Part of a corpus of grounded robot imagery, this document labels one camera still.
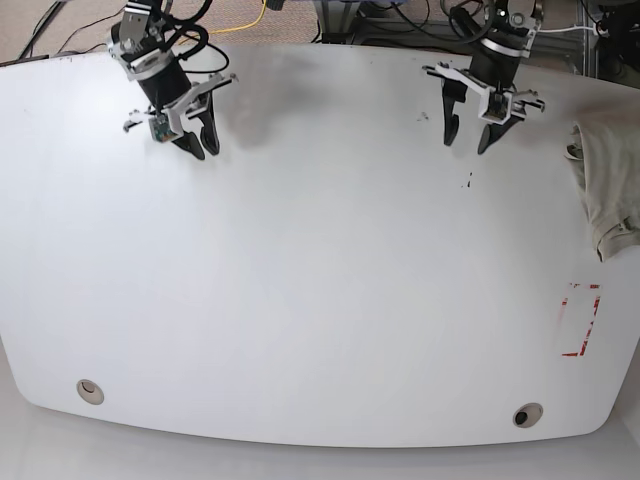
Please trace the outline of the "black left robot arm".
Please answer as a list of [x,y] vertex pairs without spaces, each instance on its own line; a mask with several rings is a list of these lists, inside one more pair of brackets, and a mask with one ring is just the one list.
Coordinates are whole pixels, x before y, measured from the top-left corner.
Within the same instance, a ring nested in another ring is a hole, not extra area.
[[543,6],[534,3],[529,15],[511,13],[506,1],[483,1],[484,22],[478,23],[465,1],[449,8],[450,28],[458,40],[473,49],[467,68],[440,62],[423,69],[441,81],[443,143],[451,146],[459,131],[455,106],[472,91],[479,96],[478,118],[485,123],[477,153],[483,154],[507,132],[526,120],[526,108],[539,111],[545,102],[534,90],[520,90],[514,79],[522,60],[527,59],[543,20]]

